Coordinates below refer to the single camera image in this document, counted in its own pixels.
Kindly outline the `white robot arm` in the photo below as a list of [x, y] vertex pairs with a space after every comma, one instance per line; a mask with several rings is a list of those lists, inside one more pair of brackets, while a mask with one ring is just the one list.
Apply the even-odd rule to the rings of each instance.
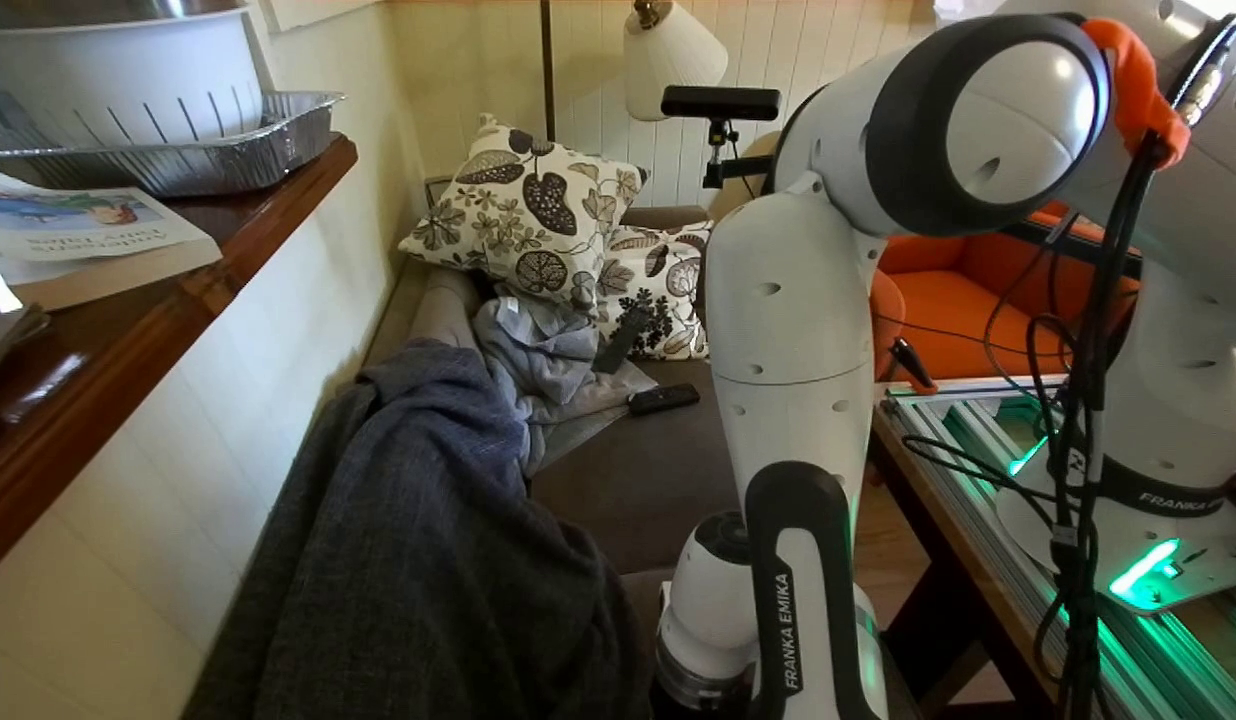
[[1046, 580], [1056, 720], [1109, 614], [1236, 589], [1236, 14], [1004, 0], [822, 84], [712, 231], [738, 472], [660, 606], [694, 712], [886, 720], [855, 580], [879, 411]]

